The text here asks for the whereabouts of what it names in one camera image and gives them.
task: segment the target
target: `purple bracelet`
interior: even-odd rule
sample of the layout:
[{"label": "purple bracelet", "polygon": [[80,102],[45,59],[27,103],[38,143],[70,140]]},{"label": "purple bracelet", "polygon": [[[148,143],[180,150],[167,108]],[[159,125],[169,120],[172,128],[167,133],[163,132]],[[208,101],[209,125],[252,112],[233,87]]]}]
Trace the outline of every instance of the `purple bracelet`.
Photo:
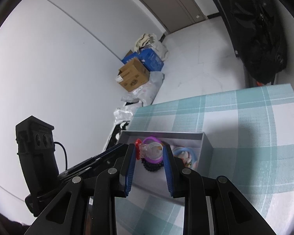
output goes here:
[{"label": "purple bracelet", "polygon": [[[162,143],[162,142],[161,142],[160,140],[158,140],[156,137],[154,137],[154,136],[149,136],[149,137],[147,137],[147,138],[145,138],[145,139],[143,140],[143,144],[146,144],[146,142],[147,142],[148,140],[152,140],[153,142]],[[148,162],[151,163],[151,164],[158,164],[158,163],[160,163],[160,162],[163,161],[163,157],[161,156],[161,157],[159,157],[157,160],[152,160],[152,159],[150,159],[150,158],[148,158],[148,157],[145,157],[145,160],[148,161]]]}]

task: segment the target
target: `open box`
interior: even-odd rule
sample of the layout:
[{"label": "open box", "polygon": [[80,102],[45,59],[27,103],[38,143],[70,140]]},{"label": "open box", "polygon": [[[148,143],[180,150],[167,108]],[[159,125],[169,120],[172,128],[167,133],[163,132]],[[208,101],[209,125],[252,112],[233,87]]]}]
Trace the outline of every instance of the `open box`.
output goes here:
[{"label": "open box", "polygon": [[[178,146],[192,148],[198,158],[196,171],[202,176],[208,176],[213,148],[205,133],[122,131],[118,143],[135,143],[138,138],[144,140],[148,136],[154,136],[168,143],[172,150]],[[141,160],[136,160],[132,185],[166,200],[184,204],[184,198],[173,199],[170,196],[163,167],[156,172],[150,172],[144,168]]]}]

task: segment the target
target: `white object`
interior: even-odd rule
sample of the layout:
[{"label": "white object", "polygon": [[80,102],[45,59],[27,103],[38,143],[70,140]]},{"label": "white object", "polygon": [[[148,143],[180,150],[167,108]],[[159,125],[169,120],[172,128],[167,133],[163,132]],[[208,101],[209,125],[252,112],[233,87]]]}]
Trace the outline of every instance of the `white object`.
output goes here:
[{"label": "white object", "polygon": [[118,125],[122,122],[130,122],[132,120],[132,117],[134,116],[136,109],[139,107],[142,107],[142,103],[134,103],[131,105],[126,105],[121,108],[117,108],[113,114],[115,116],[115,125]]},{"label": "white object", "polygon": [[118,76],[115,78],[115,81],[118,82],[118,83],[120,83],[120,82],[123,81],[123,78],[122,78],[120,75],[118,75]]},{"label": "white object", "polygon": [[157,36],[154,33],[151,35],[148,45],[150,45],[151,49],[155,51],[162,61],[165,61],[168,58],[168,49],[157,39]]},{"label": "white object", "polygon": [[156,97],[163,81],[163,73],[160,71],[151,71],[149,81],[132,92],[125,93],[121,101],[136,102],[138,100],[143,102],[143,106],[150,105]]},{"label": "white object", "polygon": [[157,39],[154,33],[145,33],[135,42],[134,51],[140,53],[141,48],[151,48],[162,61],[165,61],[169,56],[168,49]]}]

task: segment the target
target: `black bag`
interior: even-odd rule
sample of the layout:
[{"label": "black bag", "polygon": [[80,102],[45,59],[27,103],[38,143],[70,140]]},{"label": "black bag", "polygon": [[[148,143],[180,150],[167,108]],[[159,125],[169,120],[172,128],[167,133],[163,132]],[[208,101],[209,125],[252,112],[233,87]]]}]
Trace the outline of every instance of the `black bag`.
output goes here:
[{"label": "black bag", "polygon": [[250,75],[271,82],[286,68],[287,44],[272,0],[219,0]]}]

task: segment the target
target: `teal plaid fabric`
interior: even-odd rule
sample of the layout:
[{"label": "teal plaid fabric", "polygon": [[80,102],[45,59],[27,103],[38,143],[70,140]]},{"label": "teal plaid fabric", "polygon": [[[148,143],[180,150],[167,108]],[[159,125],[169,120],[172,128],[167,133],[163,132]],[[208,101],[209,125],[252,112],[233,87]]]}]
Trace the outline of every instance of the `teal plaid fabric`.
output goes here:
[{"label": "teal plaid fabric", "polygon": [[[129,130],[205,132],[209,177],[228,177],[277,234],[294,229],[294,91],[274,85],[137,109]],[[183,207],[137,188],[116,201],[124,234],[182,234]]]}]

